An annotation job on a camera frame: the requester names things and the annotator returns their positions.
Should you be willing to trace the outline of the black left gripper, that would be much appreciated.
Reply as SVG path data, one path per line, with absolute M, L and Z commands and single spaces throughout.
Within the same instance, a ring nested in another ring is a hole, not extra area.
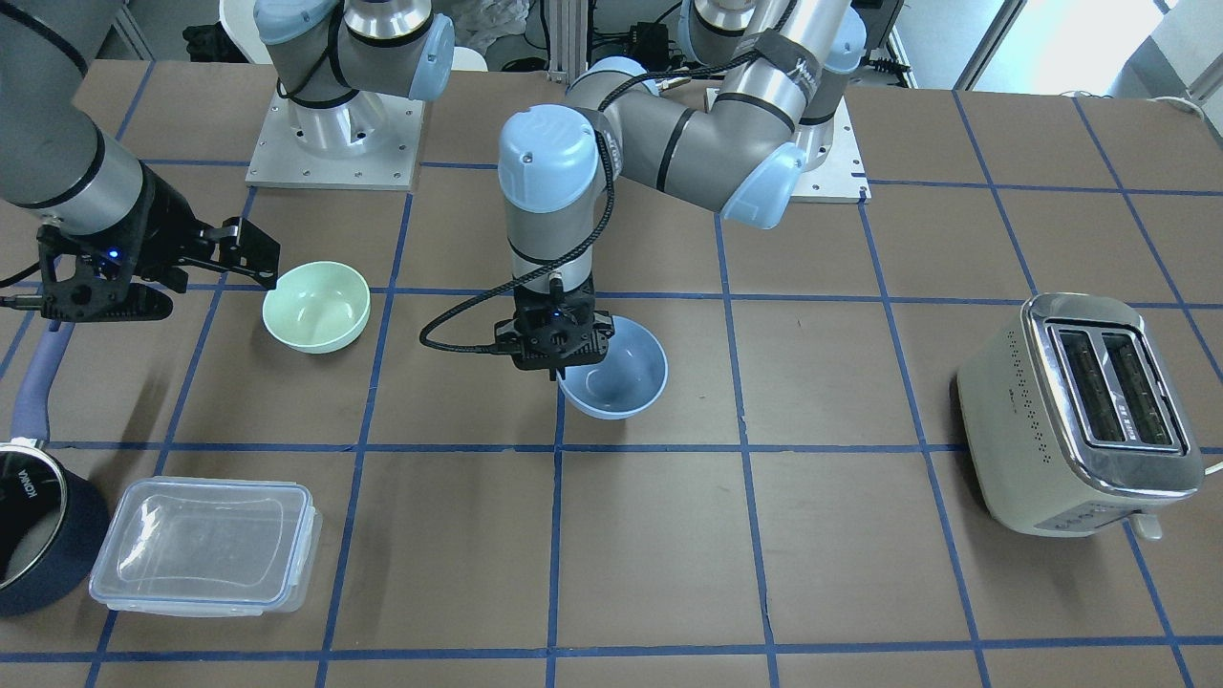
M 615 336 L 608 310 L 596 309 L 594 279 L 578 287 L 538 292 L 514 288 L 514 317 L 497 323 L 493 353 L 510 356 L 519 370 L 563 374 L 567 367 L 599 364 Z

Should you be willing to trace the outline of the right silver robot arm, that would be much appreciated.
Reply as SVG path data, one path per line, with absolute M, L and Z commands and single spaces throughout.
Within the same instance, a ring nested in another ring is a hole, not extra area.
M 2 199 L 31 211 L 39 293 L 4 308 L 56 321 L 172 312 L 188 269 L 279 279 L 280 247 L 240 218 L 212 226 L 75 106 L 117 1 L 2 4 Z M 257 1 L 249 9 L 306 152 L 349 154 L 380 134 L 378 97 L 437 100 L 456 32 L 429 1 Z

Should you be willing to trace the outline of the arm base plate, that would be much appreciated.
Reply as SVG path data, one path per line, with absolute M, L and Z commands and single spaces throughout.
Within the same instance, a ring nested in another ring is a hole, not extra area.
M 246 183 L 283 189 L 410 191 L 426 103 L 360 92 L 331 109 L 272 97 Z
M 837 93 L 837 108 L 818 123 L 801 123 L 794 144 L 806 152 L 806 166 L 796 175 L 790 202 L 834 202 L 855 204 L 870 199 L 868 176 L 845 101 L 852 75 L 830 75 L 830 93 Z

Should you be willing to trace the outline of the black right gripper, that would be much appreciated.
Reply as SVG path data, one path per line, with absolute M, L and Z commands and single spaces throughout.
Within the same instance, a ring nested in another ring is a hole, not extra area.
M 172 299 L 153 284 L 183 293 L 187 266 L 231 271 L 260 288 L 278 287 L 281 244 L 254 222 L 198 221 L 170 183 L 141 169 L 143 187 L 125 218 L 100 232 L 73 236 L 66 224 L 38 230 L 39 313 L 54 321 L 157 321 Z

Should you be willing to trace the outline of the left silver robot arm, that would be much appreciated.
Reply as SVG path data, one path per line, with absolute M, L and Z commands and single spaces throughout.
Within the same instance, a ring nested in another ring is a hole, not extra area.
M 514 255 L 514 314 L 488 351 L 521 370 L 597 364 L 615 335 L 598 310 L 592 244 L 627 178 L 724 219 L 770 229 L 830 145 L 868 39 L 848 1 L 686 1 L 685 51 L 725 75 L 698 109 L 660 97 L 660 75 L 602 57 L 501 130 L 499 183 Z

